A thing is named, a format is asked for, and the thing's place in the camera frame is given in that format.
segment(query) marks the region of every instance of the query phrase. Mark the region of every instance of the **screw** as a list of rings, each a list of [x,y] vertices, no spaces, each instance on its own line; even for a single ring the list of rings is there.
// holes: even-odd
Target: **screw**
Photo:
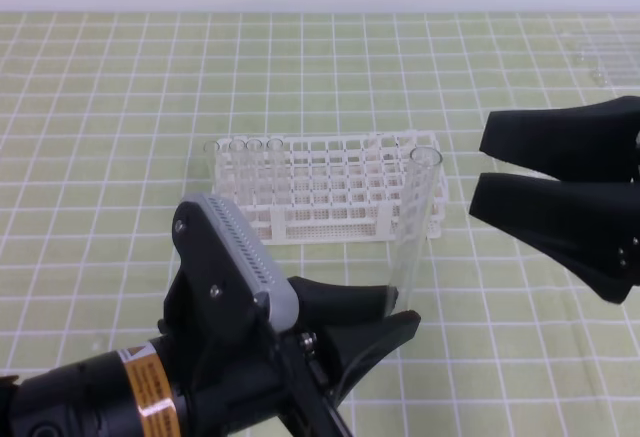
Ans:
[[[173,230],[176,231],[176,234],[181,234],[182,232],[185,231],[185,229],[187,228],[187,226],[182,223],[181,220],[176,220],[176,225],[173,226]]]
[[[222,289],[220,289],[220,287],[218,287],[217,285],[213,284],[209,289],[209,297],[211,297],[212,299],[217,299],[221,295],[222,295]]]
[[[300,334],[300,347],[305,352],[313,352],[316,345],[316,334],[313,332],[303,332]]]

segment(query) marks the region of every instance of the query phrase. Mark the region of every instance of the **orange warning label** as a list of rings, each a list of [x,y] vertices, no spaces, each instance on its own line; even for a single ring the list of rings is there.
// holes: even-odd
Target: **orange warning label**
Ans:
[[[156,349],[147,342],[118,354],[138,405],[144,437],[180,437],[178,412]]]

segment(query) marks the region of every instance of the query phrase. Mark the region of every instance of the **glass test tube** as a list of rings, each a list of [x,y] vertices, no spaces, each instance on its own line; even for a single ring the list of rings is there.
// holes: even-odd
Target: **glass test tube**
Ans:
[[[406,165],[405,184],[400,193],[400,215],[392,254],[387,315],[393,311],[401,312],[409,308],[409,297],[413,290],[422,247],[427,238],[442,155],[433,147],[416,147],[409,154]]]
[[[233,139],[229,143],[231,167],[233,168],[233,183],[238,205],[250,205],[253,202],[251,177],[247,162],[247,144],[242,139]]]
[[[213,192],[219,192],[218,186],[221,182],[221,169],[222,156],[220,155],[220,144],[215,140],[210,140],[204,143],[204,155],[207,159],[207,167],[209,167],[209,177],[211,178],[211,186]]]
[[[271,186],[264,174],[264,145],[260,139],[247,141],[248,164],[251,178],[251,187],[256,195],[256,204],[271,203]]]
[[[275,203],[289,204],[289,175],[284,156],[284,142],[277,138],[269,140],[267,151],[269,152]]]

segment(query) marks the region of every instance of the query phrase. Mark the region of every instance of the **tabletop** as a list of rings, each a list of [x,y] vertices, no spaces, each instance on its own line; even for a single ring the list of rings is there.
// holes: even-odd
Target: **tabletop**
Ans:
[[[157,335],[183,194],[231,134],[431,130],[450,200],[415,339],[341,407],[360,437],[619,436],[640,427],[640,293],[601,302],[467,214],[493,109],[584,105],[567,36],[607,14],[0,13],[0,372],[28,377]],[[271,247],[287,275],[388,281],[387,244]],[[278,422],[246,432],[285,435]]]

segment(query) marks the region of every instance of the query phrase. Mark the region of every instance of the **test tube rack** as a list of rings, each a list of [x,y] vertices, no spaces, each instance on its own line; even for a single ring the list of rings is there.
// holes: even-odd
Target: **test tube rack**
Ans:
[[[284,143],[288,176],[285,203],[271,193],[268,153],[253,185],[253,202],[239,205],[265,244],[375,242],[395,238],[400,192],[409,153],[418,145],[439,150],[435,134],[405,131],[369,135],[260,138],[263,148],[277,137]],[[235,139],[248,138],[235,136]],[[232,139],[223,138],[217,160],[221,169],[214,192],[237,203],[229,153]],[[447,179],[440,169],[427,236],[438,238],[449,198]]]

